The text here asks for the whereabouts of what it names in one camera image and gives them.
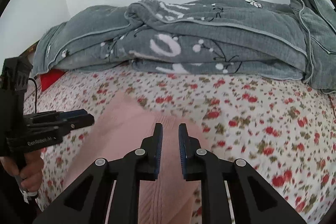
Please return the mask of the person's left hand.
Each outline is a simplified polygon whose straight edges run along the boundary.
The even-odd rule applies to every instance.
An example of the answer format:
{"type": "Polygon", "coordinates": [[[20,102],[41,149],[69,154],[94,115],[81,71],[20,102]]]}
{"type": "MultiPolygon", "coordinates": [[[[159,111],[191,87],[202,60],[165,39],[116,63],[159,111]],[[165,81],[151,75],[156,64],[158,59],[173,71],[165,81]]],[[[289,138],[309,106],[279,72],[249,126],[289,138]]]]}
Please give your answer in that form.
{"type": "Polygon", "coordinates": [[[41,158],[41,151],[25,153],[26,166],[19,170],[13,159],[1,157],[1,163],[5,171],[11,176],[19,176],[23,181],[21,186],[29,192],[37,192],[42,184],[42,170],[44,161],[41,158]]]}

